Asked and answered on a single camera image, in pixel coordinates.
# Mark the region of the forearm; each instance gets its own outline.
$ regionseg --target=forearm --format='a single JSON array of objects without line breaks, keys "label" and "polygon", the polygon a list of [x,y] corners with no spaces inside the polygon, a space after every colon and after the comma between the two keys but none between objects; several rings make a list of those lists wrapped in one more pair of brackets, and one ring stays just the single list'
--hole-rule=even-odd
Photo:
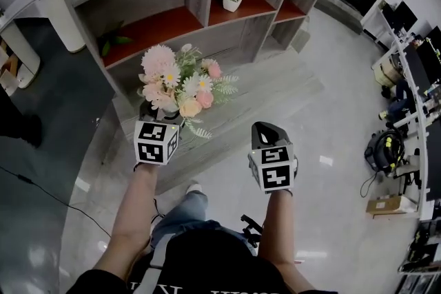
[{"label": "forearm", "polygon": [[96,269],[111,272],[122,279],[127,277],[150,238],[156,179],[157,167],[140,165],[136,168],[116,215],[112,238]]},{"label": "forearm", "polygon": [[314,289],[294,264],[294,201],[289,192],[275,191],[269,198],[258,256],[276,266],[292,293]]}]

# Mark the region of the white marker cube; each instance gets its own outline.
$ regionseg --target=white marker cube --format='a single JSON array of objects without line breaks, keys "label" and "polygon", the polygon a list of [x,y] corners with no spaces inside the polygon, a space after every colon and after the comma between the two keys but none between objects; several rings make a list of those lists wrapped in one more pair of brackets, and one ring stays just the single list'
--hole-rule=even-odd
[{"label": "white marker cube", "polygon": [[178,149],[179,126],[137,121],[134,146],[137,162],[166,165]]},{"label": "white marker cube", "polygon": [[292,145],[255,149],[248,154],[253,177],[262,191],[291,189],[297,159]]}]

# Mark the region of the white pot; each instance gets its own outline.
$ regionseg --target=white pot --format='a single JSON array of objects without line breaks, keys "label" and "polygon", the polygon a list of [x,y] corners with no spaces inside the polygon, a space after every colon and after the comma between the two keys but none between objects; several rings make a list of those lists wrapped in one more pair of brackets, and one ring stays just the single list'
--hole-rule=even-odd
[{"label": "white pot", "polygon": [[242,0],[238,0],[238,1],[223,0],[223,8],[228,11],[235,12],[239,7],[240,3],[242,3]]}]

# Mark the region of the shelf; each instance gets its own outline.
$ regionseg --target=shelf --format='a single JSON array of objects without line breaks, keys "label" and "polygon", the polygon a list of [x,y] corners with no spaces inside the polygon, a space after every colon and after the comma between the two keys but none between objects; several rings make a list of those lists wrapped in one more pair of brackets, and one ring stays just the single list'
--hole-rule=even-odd
[{"label": "shelf", "polygon": [[294,3],[289,0],[284,0],[278,14],[276,16],[275,23],[295,20],[306,16],[306,14],[300,10]]},{"label": "shelf", "polygon": [[133,39],[133,42],[112,46],[109,54],[103,58],[104,66],[114,66],[119,61],[138,54],[153,45],[201,28],[203,27],[197,18],[185,6],[133,22],[118,31],[119,36],[129,37]]},{"label": "shelf", "polygon": [[247,17],[255,17],[274,11],[276,11],[276,9],[270,6],[265,0],[242,0],[239,9],[235,12],[225,10],[222,5],[222,0],[212,0],[212,6],[209,11],[208,26]]}]

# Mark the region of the black vacuum cleaner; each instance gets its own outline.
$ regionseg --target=black vacuum cleaner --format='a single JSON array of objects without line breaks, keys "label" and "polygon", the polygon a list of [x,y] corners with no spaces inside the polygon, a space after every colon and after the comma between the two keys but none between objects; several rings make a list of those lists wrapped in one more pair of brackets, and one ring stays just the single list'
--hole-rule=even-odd
[{"label": "black vacuum cleaner", "polygon": [[365,150],[365,159],[375,172],[390,174],[404,156],[404,139],[400,131],[391,123],[388,130],[372,134]]}]

